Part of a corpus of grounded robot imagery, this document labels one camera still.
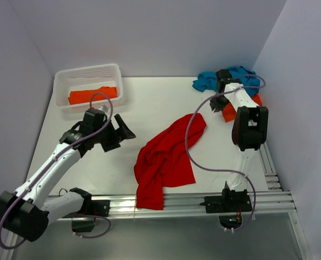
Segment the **red t shirt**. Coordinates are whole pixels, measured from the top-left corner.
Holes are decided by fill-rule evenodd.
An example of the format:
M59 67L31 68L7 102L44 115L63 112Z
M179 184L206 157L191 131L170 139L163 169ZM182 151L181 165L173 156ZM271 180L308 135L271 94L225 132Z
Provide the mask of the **red t shirt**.
M185 133L192 114L174 121L141 148L134 165L138 184L136 208L163 210L165 187L195 183L185 148Z

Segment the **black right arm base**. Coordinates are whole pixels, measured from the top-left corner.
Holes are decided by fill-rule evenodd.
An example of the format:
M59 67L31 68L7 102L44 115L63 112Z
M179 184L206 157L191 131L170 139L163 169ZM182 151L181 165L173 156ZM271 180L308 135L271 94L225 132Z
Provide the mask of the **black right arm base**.
M219 216L219 222L224 229L235 230L243 224L243 212L252 211L252 203L247 190L231 190L227 183L219 196L205 196L200 206L205 207L208 214L229 213Z

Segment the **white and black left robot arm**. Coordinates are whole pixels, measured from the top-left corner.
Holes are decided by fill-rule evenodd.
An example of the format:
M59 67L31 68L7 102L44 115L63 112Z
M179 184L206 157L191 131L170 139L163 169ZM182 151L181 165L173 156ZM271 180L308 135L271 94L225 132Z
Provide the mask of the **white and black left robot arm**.
M31 178L12 193L4 191L0 195L0 229L34 242L52 222L62 217L72 214L92 218L89 192L75 187L47 201L50 191L95 145L101 145L108 152L119 148L122 141L135 137L120 115L87 110L83 120L63 133L51 156Z

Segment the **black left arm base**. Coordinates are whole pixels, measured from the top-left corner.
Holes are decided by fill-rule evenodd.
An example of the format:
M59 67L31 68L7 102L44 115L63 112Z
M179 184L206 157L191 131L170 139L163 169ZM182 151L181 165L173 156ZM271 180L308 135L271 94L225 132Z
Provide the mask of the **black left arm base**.
M111 228L111 221L108 219L110 209L109 200L92 200L85 210L66 215L64 218L71 218L71 230L76 234L91 233L95 227L106 223L106 234Z

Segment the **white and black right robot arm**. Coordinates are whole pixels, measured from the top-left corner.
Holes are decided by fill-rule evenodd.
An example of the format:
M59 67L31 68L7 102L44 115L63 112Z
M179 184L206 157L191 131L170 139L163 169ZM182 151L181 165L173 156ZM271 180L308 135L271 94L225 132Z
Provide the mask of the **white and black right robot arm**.
M236 192L249 187L247 177L257 150L266 141L268 109L258 105L247 94L238 79L221 79L218 83L220 96L210 100L212 111L222 111L230 103L236 116L232 128L232 142L236 146L238 158L235 170L227 180L227 187Z

